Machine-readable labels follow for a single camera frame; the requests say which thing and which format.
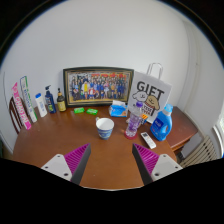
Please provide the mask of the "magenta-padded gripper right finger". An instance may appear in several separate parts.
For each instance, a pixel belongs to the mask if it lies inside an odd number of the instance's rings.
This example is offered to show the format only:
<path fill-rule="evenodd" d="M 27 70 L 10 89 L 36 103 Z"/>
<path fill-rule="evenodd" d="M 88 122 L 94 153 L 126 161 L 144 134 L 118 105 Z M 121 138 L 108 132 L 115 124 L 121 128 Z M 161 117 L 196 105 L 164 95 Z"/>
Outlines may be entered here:
<path fill-rule="evenodd" d="M 182 169 L 169 155 L 158 155 L 138 144 L 132 146 L 132 153 L 145 185 Z"/>

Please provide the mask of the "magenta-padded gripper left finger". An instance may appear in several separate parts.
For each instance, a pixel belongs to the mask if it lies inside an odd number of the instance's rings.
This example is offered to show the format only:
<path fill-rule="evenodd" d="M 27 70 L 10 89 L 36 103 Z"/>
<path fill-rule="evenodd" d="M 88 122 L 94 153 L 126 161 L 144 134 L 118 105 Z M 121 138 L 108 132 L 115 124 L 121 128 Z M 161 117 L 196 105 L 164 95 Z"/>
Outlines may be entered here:
<path fill-rule="evenodd" d="M 90 154 L 91 145 L 85 144 L 66 155 L 56 154 L 42 169 L 79 185 Z"/>

